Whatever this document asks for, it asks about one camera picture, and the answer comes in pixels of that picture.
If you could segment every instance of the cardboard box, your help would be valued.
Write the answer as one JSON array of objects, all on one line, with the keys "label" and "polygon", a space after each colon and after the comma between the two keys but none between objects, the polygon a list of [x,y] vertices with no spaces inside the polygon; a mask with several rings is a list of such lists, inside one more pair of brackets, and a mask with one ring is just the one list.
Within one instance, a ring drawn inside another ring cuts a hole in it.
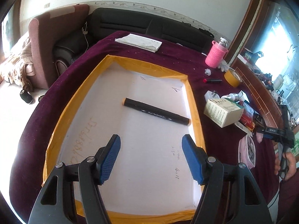
[{"label": "cardboard box", "polygon": [[221,128],[240,120],[244,108],[230,99],[209,99],[204,114]]}]

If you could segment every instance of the floor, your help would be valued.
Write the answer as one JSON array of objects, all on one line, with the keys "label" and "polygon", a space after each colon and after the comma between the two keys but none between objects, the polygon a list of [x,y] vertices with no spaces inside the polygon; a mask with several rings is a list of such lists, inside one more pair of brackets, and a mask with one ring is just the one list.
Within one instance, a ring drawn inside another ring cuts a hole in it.
[{"label": "floor", "polygon": [[35,89],[31,93],[33,102],[28,105],[20,98],[20,91],[21,87],[16,84],[5,81],[0,84],[0,191],[11,208],[9,178],[18,142],[38,104],[38,97],[47,92],[45,89]]}]

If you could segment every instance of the maroon armchair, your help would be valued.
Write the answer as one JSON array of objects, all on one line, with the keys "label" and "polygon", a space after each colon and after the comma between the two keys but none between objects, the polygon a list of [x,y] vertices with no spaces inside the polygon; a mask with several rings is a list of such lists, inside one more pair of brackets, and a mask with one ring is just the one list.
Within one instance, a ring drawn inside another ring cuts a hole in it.
[{"label": "maroon armchair", "polygon": [[58,78],[53,60],[53,46],[64,36],[80,29],[89,13],[89,5],[81,4],[53,9],[36,16],[29,24],[35,75],[33,87],[48,89]]}]

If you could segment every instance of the metal screw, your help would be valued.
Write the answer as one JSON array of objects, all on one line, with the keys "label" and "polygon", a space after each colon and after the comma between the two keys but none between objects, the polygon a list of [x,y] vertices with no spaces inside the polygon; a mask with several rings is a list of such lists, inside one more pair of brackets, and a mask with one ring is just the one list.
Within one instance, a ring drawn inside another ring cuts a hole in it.
[{"label": "metal screw", "polygon": [[63,162],[60,162],[60,163],[58,163],[58,164],[55,165],[55,167],[57,167],[57,168],[60,168],[62,166],[63,166]]},{"label": "metal screw", "polygon": [[93,156],[89,156],[86,161],[87,162],[93,162],[95,160],[95,158]]},{"label": "metal screw", "polygon": [[210,156],[210,157],[207,158],[207,160],[208,160],[209,162],[215,162],[215,161],[216,161],[216,158]]},{"label": "metal screw", "polygon": [[239,167],[240,167],[240,168],[245,168],[245,167],[246,167],[246,164],[245,164],[245,163],[242,163],[242,162],[240,162],[240,163],[239,163]]}]

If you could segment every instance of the white paper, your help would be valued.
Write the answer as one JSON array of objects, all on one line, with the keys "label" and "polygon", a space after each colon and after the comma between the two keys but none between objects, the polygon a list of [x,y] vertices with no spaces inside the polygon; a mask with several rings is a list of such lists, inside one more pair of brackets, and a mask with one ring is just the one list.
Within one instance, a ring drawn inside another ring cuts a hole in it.
[{"label": "white paper", "polygon": [[125,37],[115,39],[115,41],[126,45],[132,45],[140,49],[146,49],[151,52],[156,52],[162,44],[160,41],[134,34],[129,34]]}]

